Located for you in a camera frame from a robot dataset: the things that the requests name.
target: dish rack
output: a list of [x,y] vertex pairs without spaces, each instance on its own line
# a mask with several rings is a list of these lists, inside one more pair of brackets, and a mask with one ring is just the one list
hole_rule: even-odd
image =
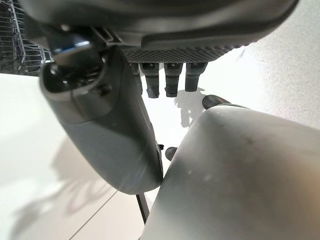
[[0,0],[0,73],[37,76],[53,61],[48,50],[26,39],[24,15],[17,0]]

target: wire rack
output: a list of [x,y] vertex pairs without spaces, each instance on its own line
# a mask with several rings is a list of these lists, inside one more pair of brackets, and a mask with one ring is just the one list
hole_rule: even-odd
[[0,0],[0,73],[37,76],[51,53],[24,33],[24,11],[17,0]]

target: gray cover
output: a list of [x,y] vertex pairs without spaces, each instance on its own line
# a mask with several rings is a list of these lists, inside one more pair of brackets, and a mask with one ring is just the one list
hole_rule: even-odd
[[217,106],[179,146],[142,240],[319,240],[320,131]]

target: white surface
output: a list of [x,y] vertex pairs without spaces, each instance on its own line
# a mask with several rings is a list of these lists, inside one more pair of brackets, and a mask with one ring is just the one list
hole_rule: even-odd
[[136,196],[117,192],[72,240],[138,240],[143,229]]
[[36,77],[0,82],[0,240],[69,239],[116,190],[66,136]]

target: gray plastic housing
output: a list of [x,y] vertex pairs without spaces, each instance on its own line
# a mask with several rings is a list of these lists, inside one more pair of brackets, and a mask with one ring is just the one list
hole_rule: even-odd
[[65,87],[49,63],[40,87],[91,166],[114,188],[134,195],[160,185],[161,152],[130,66],[114,49],[92,83]]
[[320,239],[320,131],[235,106],[175,153],[140,240]]

